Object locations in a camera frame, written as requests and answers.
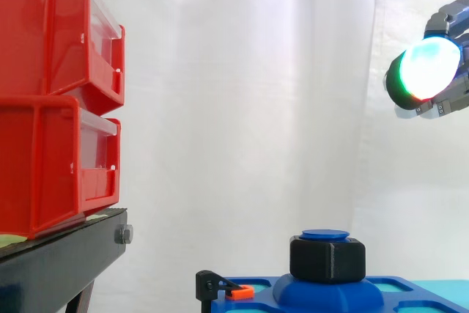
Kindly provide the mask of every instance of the green light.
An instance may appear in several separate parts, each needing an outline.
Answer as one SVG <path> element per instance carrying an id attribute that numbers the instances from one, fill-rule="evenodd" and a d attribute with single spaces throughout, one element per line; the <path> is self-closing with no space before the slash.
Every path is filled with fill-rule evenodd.
<path id="1" fill-rule="evenodd" d="M 428 37 L 405 51 L 399 72 L 404 88 L 419 100 L 432 98 L 453 80 L 461 59 L 457 45 Z"/>

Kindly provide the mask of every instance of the black hexagonal knob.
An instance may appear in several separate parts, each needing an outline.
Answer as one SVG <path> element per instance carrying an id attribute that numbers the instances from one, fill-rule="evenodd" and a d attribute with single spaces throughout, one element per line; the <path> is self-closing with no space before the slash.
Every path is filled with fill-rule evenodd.
<path id="1" fill-rule="evenodd" d="M 349 233 L 306 230 L 290 240 L 290 273 L 297 279 L 345 284 L 365 278 L 365 245 Z"/>

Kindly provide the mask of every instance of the white curtain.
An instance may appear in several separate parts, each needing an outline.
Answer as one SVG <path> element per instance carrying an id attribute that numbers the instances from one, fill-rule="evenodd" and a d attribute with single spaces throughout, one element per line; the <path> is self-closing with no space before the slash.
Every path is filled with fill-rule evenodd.
<path id="1" fill-rule="evenodd" d="M 351 228 L 374 0 L 105 1 L 135 237 L 90 312 L 197 312 L 197 271 L 281 275 L 291 235 Z"/>

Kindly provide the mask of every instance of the blue lid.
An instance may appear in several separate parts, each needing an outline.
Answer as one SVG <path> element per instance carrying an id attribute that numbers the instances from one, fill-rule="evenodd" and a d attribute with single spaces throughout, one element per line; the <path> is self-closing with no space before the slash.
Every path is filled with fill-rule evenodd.
<path id="1" fill-rule="evenodd" d="M 345 240 L 349 237 L 350 233 L 341 230 L 304 230 L 303 234 L 300 235 L 302 240 Z"/>

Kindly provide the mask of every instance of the red storage bin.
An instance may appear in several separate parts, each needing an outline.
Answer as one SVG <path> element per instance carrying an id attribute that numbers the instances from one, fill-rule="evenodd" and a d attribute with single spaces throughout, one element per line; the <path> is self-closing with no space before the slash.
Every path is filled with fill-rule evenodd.
<path id="1" fill-rule="evenodd" d="M 34 238 L 119 201 L 118 120 L 74 97 L 11 97 L 0 126 L 0 234 Z"/>
<path id="2" fill-rule="evenodd" d="M 124 103 L 124 28 L 101 0 L 0 0 L 0 96 L 72 95 L 102 115 Z"/>

